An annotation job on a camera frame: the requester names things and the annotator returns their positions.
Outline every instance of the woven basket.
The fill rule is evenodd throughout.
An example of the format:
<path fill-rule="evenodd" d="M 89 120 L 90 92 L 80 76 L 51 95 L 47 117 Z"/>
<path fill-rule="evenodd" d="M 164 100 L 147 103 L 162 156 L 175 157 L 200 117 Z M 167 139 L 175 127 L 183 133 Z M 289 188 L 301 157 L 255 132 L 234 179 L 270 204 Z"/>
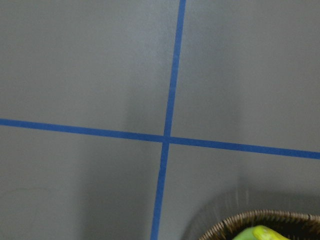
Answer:
<path fill-rule="evenodd" d="M 232 240 L 244 229 L 257 225 L 291 240 L 320 240 L 320 216 L 277 210 L 254 210 L 228 217 L 198 240 Z"/>

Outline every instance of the blue tape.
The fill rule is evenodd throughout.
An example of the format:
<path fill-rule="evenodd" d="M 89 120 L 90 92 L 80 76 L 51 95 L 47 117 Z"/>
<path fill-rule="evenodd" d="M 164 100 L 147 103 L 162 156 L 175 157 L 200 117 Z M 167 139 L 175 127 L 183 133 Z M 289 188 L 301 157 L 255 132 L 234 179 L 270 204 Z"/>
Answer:
<path fill-rule="evenodd" d="M 294 150 L 294 149 L 277 148 L 277 147 L 269 147 L 269 146 L 247 145 L 247 144 L 238 144 L 238 143 L 230 143 L 230 142 L 222 142 L 222 141 L 208 141 L 208 140 L 190 139 L 190 138 L 182 138 L 182 137 L 170 137 L 169 143 L 178 144 L 178 145 L 187 145 L 187 146 L 197 146 L 197 147 L 203 147 L 203 148 L 259 153 L 259 154 L 272 154 L 272 155 L 281 155 L 281 156 L 297 157 L 297 158 L 320 159 L 320 152 L 315 152 L 315 151 L 303 151 L 303 150 Z"/>
<path fill-rule="evenodd" d="M 164 141 L 164 137 L 159 135 L 125 132 L 125 131 L 103 130 L 103 129 L 97 129 L 97 128 L 67 126 L 67 125 L 40 123 L 40 122 L 32 122 L 32 121 L 19 121 L 19 120 L 11 120 L 11 119 L 3 119 L 3 118 L 0 118 L 0 125 L 9 126 L 9 127 L 26 128 L 26 129 L 38 129 L 38 130 L 71 133 L 71 134 L 84 134 L 84 135 L 119 138 L 119 139 L 141 140 L 141 141 L 149 141 L 149 142 L 157 142 L 157 143 L 163 143 Z"/>
<path fill-rule="evenodd" d="M 164 124 L 164 131 L 163 131 L 163 135 L 166 138 L 162 144 L 162 150 L 161 150 L 160 170 L 159 170 L 158 182 L 156 187 L 150 240 L 158 240 L 158 234 L 159 234 L 161 208 L 162 208 L 162 200 L 164 195 L 167 162 L 168 162 L 168 154 L 169 154 L 169 142 L 167 141 L 167 139 L 169 139 L 171 135 L 172 119 L 174 115 L 185 9 L 186 9 L 186 0 L 180 0 L 178 18 L 176 22 L 170 87 L 169 87 L 168 102 L 166 106 L 165 124 Z"/>

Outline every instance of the floor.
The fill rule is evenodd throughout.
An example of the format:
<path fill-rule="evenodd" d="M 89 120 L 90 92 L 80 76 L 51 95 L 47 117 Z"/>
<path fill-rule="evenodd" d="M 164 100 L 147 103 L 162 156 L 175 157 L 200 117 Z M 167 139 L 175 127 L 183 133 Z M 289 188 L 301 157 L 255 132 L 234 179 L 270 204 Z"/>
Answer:
<path fill-rule="evenodd" d="M 1 1 L 0 239 L 196 239 L 226 192 L 320 214 L 319 11 Z"/>

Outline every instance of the green object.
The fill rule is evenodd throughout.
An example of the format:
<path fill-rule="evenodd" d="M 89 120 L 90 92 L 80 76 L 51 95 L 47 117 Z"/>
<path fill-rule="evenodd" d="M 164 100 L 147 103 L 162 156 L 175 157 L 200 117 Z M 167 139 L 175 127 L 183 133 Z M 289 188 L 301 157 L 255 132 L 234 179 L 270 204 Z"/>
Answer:
<path fill-rule="evenodd" d="M 233 240 L 289 240 L 266 226 L 249 227 L 240 232 Z"/>

